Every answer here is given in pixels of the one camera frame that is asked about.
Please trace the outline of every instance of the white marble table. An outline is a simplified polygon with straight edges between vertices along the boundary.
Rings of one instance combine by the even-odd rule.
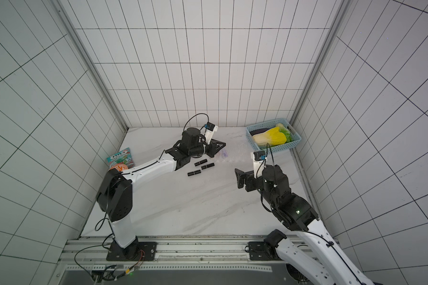
[[[135,164],[140,165],[159,157],[163,149],[171,148],[181,133],[181,128],[131,128],[121,150],[130,147]],[[289,232],[263,208],[257,191],[246,192],[236,186],[234,169],[252,170],[253,149],[245,128],[222,127],[214,138],[226,143],[228,157],[217,154],[212,159],[206,155],[192,158],[183,168],[134,189],[131,220],[137,236],[266,235],[276,228]],[[204,158],[215,166],[188,177],[188,172],[200,168],[194,163]],[[290,151],[275,153],[274,160],[288,176],[292,191],[307,199]],[[106,223],[100,231],[93,230],[103,216],[95,203],[81,236],[110,234]]]

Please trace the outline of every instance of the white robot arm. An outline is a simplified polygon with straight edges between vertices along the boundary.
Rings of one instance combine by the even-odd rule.
[[[178,170],[191,157],[203,154],[213,157],[225,143],[212,140],[217,126],[207,123],[205,129],[205,135],[201,135],[197,128],[188,128],[183,131],[182,140],[155,160],[123,172],[111,169],[106,174],[97,194],[97,202],[108,215],[114,233],[111,248],[113,245],[120,248],[126,260],[133,259],[140,250],[130,219],[133,191],[160,175]],[[308,202],[292,193],[281,168],[266,165],[265,151],[252,153],[252,159],[253,171],[235,169],[238,188],[245,185],[248,192],[257,190],[262,203],[265,199],[271,209],[265,205],[263,207],[301,237],[320,263],[299,250],[277,229],[264,240],[267,253],[291,264],[315,285],[374,285],[334,242]]]
[[[263,207],[304,240],[318,257],[315,261],[299,250],[285,234],[272,231],[264,240],[265,252],[291,264],[315,285],[374,285],[331,238],[319,215],[309,203],[292,193],[288,178],[278,165],[266,165],[265,151],[251,154],[254,170],[235,169],[238,188],[257,190],[271,209]]]
[[[155,160],[122,172],[112,168],[106,173],[96,199],[101,210],[108,215],[114,233],[111,248],[119,247],[125,259],[136,257],[140,249],[130,219],[133,191],[160,175],[182,168],[191,157],[204,154],[214,157],[225,147],[225,143],[212,139],[215,131],[217,126],[210,122],[204,126],[204,135],[197,128],[187,128],[182,139]]]

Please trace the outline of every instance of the blue basket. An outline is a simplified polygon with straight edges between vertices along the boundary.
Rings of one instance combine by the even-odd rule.
[[[277,123],[282,123],[286,128],[288,128],[288,130],[290,131],[290,134],[292,136],[292,141],[283,145],[276,145],[274,147],[271,148],[272,152],[278,152],[278,151],[283,151],[283,150],[288,150],[291,148],[294,148],[295,146],[297,146],[297,144],[300,142],[301,140],[301,136],[297,133],[297,131],[287,122],[286,119],[284,118],[280,118],[280,119],[275,119],[275,120],[271,120],[271,121],[267,121],[267,122],[262,122],[262,123],[257,123],[251,126],[246,127],[246,136],[247,139],[249,140],[249,143],[252,145],[252,148],[255,151],[260,151],[260,148],[258,147],[258,145],[255,143],[254,139],[252,139],[252,135],[251,135],[251,131],[259,129],[259,128],[274,128],[276,126]]]

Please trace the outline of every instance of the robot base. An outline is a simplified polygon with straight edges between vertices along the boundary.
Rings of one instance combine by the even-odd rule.
[[[141,257],[139,250],[144,251],[144,261],[152,261],[155,258],[156,242],[138,242],[135,239],[127,248],[121,248],[115,241],[109,247],[108,261],[138,261]]]

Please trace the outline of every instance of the metal bracket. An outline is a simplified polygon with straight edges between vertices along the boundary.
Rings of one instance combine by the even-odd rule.
[[[156,254],[156,242],[138,242],[138,248],[144,251],[144,261],[153,261]],[[127,259],[122,252],[122,248],[115,242],[111,244],[109,248],[108,256],[106,260],[108,261],[138,261],[140,259],[140,254],[137,254],[136,257],[132,259]]]
[[[253,261],[282,260],[277,256],[274,248],[265,242],[249,242],[246,248],[249,248],[246,252]]]

